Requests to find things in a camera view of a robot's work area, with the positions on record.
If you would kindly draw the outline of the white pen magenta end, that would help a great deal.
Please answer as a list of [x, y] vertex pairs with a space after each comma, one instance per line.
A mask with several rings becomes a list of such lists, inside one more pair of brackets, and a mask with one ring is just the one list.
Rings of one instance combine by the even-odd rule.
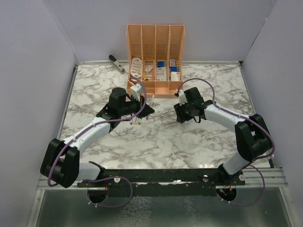
[[150, 107], [152, 107], [152, 105], [153, 105], [154, 98], [155, 98], [155, 94], [152, 95], [151, 102], [150, 102]]

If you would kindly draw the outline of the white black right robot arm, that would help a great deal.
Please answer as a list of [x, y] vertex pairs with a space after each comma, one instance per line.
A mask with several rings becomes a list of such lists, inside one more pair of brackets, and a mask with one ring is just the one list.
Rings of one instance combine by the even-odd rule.
[[235, 174], [273, 148], [268, 128], [259, 114], [241, 115], [224, 109], [213, 100], [205, 101], [196, 87], [177, 90], [179, 103], [174, 105], [177, 122], [212, 121], [235, 133], [236, 153], [219, 166], [217, 179], [228, 185]]

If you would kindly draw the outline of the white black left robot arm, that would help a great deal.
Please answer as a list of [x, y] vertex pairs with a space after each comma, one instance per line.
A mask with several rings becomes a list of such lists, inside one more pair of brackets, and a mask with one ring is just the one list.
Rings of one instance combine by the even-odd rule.
[[105, 169], [92, 161], [81, 163], [80, 156], [97, 140], [113, 131], [120, 122], [154, 113], [146, 101], [146, 88], [143, 85], [133, 85], [130, 95], [125, 89], [116, 87], [108, 103], [89, 125], [64, 140], [50, 141], [40, 169], [40, 173], [47, 177], [48, 186], [68, 188], [81, 180], [87, 180], [95, 187], [101, 186]]

